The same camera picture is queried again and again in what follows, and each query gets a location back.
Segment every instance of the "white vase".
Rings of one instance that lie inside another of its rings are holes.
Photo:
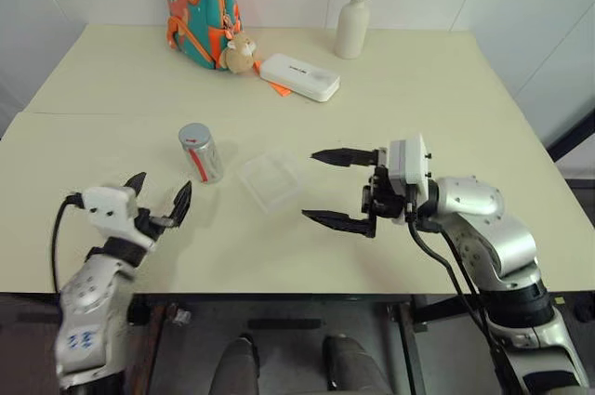
[[[350,0],[338,16],[335,54],[343,59],[355,59],[364,47],[370,10],[365,0]]]

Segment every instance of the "pant leg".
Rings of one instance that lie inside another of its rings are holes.
[[[336,390],[392,393],[377,363],[354,339],[328,336],[323,350],[327,376]]]
[[[258,395],[258,364],[248,339],[238,337],[225,349],[209,395]]]

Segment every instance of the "transparent plastic box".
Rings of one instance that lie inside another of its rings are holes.
[[[238,175],[266,214],[287,205],[304,189],[295,158],[284,151],[266,152],[248,161]]]

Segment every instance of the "black cable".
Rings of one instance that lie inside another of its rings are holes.
[[[446,268],[446,272],[448,273],[448,277],[450,277],[450,280],[452,281],[453,286],[455,287],[456,293],[458,294],[458,296],[461,299],[461,302],[463,302],[463,304],[465,305],[465,308],[469,312],[469,316],[475,322],[475,324],[479,327],[479,329],[482,332],[482,334],[485,335],[485,332],[483,330],[482,324],[480,323],[479,319],[477,319],[477,317],[475,316],[475,314],[473,314],[473,308],[471,307],[471,305],[469,304],[467,298],[463,294],[463,290],[461,289],[461,285],[458,283],[458,279],[455,276],[455,272],[453,271],[453,267],[450,266],[450,263],[448,263],[448,260],[446,260],[440,254],[438,254],[434,250],[432,250],[423,241],[423,239],[419,236],[419,232],[417,232],[417,228],[416,228],[416,223],[415,222],[410,221],[410,222],[407,223],[407,225],[409,226],[409,233],[411,234],[411,237],[413,237],[413,240],[421,248],[421,250],[424,253],[426,253],[428,256],[430,256],[431,258],[433,258],[434,260],[436,260],[438,263],[440,263],[443,267]]]
[[[60,229],[60,223],[62,221],[62,216],[64,215],[64,211],[66,207],[69,205],[75,205],[79,208],[84,208],[85,205],[83,204],[83,196],[80,193],[74,193],[69,195],[64,199],[62,204],[59,206],[58,213],[56,214],[56,221],[54,221],[54,230],[52,231],[52,243],[50,246],[50,255],[51,255],[51,262],[52,262],[52,283],[54,284],[54,293],[58,294],[60,292],[60,288],[58,287],[58,273],[57,273],[57,264],[56,264],[56,249],[57,249],[57,240],[58,240],[58,230]]]
[[[479,300],[479,294],[477,293],[477,290],[475,289],[475,285],[473,284],[473,281],[471,280],[469,274],[467,273],[467,270],[465,269],[465,265],[463,264],[463,259],[461,258],[461,255],[456,250],[455,244],[453,243],[451,238],[448,236],[448,234],[444,230],[441,230],[441,235],[443,236],[444,240],[448,244],[448,247],[450,248],[450,251],[453,254],[453,257],[455,258],[458,268],[460,269],[461,274],[463,275],[463,278],[465,279],[465,282],[467,283],[467,287],[471,291],[471,294],[473,295],[473,297],[476,298],[476,300]],[[490,346],[490,348],[492,348],[494,346],[494,340],[489,333],[490,331],[489,331],[489,326],[487,323],[487,316],[485,315],[484,306],[480,305],[480,307],[477,309],[477,311],[479,311],[480,318],[482,319],[483,331],[484,331],[484,334],[486,335],[486,337],[488,338],[488,345]]]
[[[485,328],[485,326],[487,326],[487,321],[484,325],[482,325],[482,323],[480,323],[480,320],[473,313],[473,308],[471,307],[467,298],[463,294],[463,290],[461,289],[461,285],[458,283],[458,279],[456,278],[455,272],[453,271],[453,267],[451,267],[448,260],[446,260],[440,254],[432,250],[419,236],[419,232],[417,232],[417,187],[415,185],[407,185],[407,187],[405,188],[405,200],[405,221],[407,222],[407,225],[409,227],[409,233],[411,234],[411,237],[416,242],[417,246],[419,246],[424,253],[436,260],[446,269],[448,277],[450,277],[450,280],[453,283],[453,286],[455,287],[458,297],[467,309],[467,312],[469,313],[469,316],[471,317],[475,325],[477,325],[477,327],[482,332],[483,336],[485,336],[485,340],[487,341],[488,346],[491,349],[493,346],[493,341],[492,337],[490,337],[490,334],[487,331],[487,328]]]

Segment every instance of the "dinosaur print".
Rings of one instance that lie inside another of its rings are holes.
[[[167,0],[169,4],[169,13],[174,17],[178,17],[186,26],[188,26],[188,22],[190,21],[188,5],[196,6],[198,1],[199,0]],[[178,47],[176,39],[174,38],[175,33],[178,33],[179,46],[182,46],[184,44],[185,32],[175,19],[169,19],[167,22],[167,42],[172,48]]]

